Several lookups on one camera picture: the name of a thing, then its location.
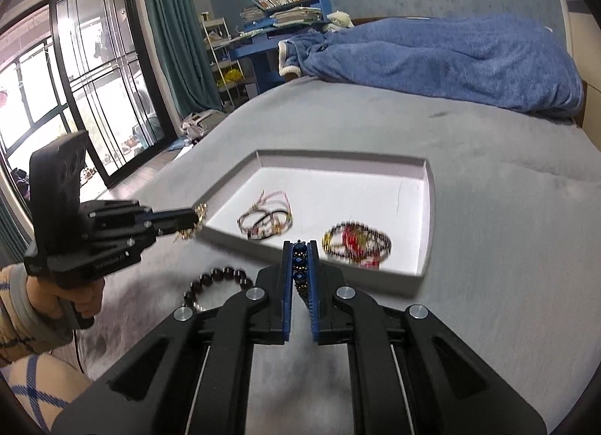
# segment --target bracelet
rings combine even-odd
[[[292,211],[286,193],[277,191],[268,196],[264,196],[264,193],[265,191],[261,193],[255,204],[238,218],[238,228],[248,240],[265,240],[273,235],[281,235],[292,226]],[[284,197],[285,209],[277,208],[272,211],[267,207],[267,202],[272,201],[277,195]],[[250,226],[245,224],[249,217],[257,214],[260,215],[258,220]],[[282,214],[284,215],[283,221],[277,216]]]
[[[200,313],[204,309],[198,304],[198,296],[202,293],[204,287],[208,287],[214,282],[220,282],[226,279],[231,281],[232,279],[240,285],[240,290],[245,291],[254,286],[252,279],[246,277],[244,269],[234,269],[233,267],[227,266],[223,269],[215,267],[211,270],[211,273],[204,273],[196,281],[190,282],[190,288],[184,293],[184,300],[182,306],[187,306],[196,310]]]
[[[205,203],[200,203],[196,208],[194,208],[194,212],[196,213],[196,216],[198,216],[198,222],[188,230],[176,232],[174,242],[178,238],[181,238],[182,240],[189,240],[197,231],[202,228],[202,222],[207,216],[207,205]]]
[[[335,235],[341,235],[341,243],[332,243]],[[365,267],[378,267],[390,255],[392,243],[388,235],[363,223],[344,222],[323,235],[322,247],[328,255]]]

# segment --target bed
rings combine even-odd
[[[155,210],[192,206],[258,148],[428,157],[436,188],[432,255],[413,297],[545,419],[567,415],[601,360],[601,155],[566,121],[475,103],[301,78],[230,115],[136,198]],[[160,238],[142,263],[107,278],[103,311],[80,333],[97,378],[181,304],[211,267],[268,264],[201,240]],[[219,306],[236,292],[201,297]],[[352,433],[346,347],[315,347],[294,297],[291,342],[255,349],[247,433]]]

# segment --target blue desk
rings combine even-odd
[[[323,19],[332,12],[332,3],[330,0],[304,0],[303,2],[294,3],[293,5],[283,6],[282,10],[291,8],[292,6],[302,6],[304,3],[310,5],[311,8],[319,8],[322,10]],[[269,25],[269,19],[257,22],[260,27]],[[269,59],[267,52],[277,50],[278,43],[282,40],[287,40],[292,35],[298,35],[307,31],[310,27],[307,25],[287,26],[280,29],[270,29],[266,33],[251,37],[251,43],[242,45],[241,47],[229,50],[230,59],[238,60],[249,58],[252,63],[252,68],[257,78],[257,89],[259,93],[268,91],[275,86],[284,83],[284,79],[279,75],[278,71],[272,71],[269,67]]]
[[[269,65],[267,52],[277,50],[278,43],[282,40],[287,40],[292,35],[296,35],[307,31],[309,28],[304,25],[297,30],[290,32],[290,27],[287,27],[286,34],[279,35],[280,30],[275,30],[271,33],[263,33],[251,38],[252,43],[234,48],[229,51],[230,59],[238,60],[249,58],[252,63],[252,69],[257,78],[257,90],[259,93],[268,91],[276,86],[283,84],[284,79],[278,71],[272,71]]]

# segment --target teal curtain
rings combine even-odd
[[[161,67],[177,110],[222,108],[192,0],[145,0]]]
[[[15,225],[13,216],[8,211],[2,199],[0,199],[0,240],[2,240],[8,251],[12,254],[12,257],[10,257],[11,262],[23,261],[27,242],[23,238],[23,235],[21,235],[17,225]]]

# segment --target screw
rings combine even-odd
[[[246,291],[246,297],[251,301],[258,301],[265,296],[265,291],[261,288],[250,288]]]
[[[187,306],[180,306],[173,311],[173,317],[177,321],[188,321],[192,317],[192,309]]]
[[[426,316],[428,316],[428,313],[428,308],[423,305],[412,305],[409,307],[409,314],[416,320],[423,320]]]
[[[353,299],[355,297],[355,290],[350,286],[342,286],[336,290],[336,296],[342,299]]]

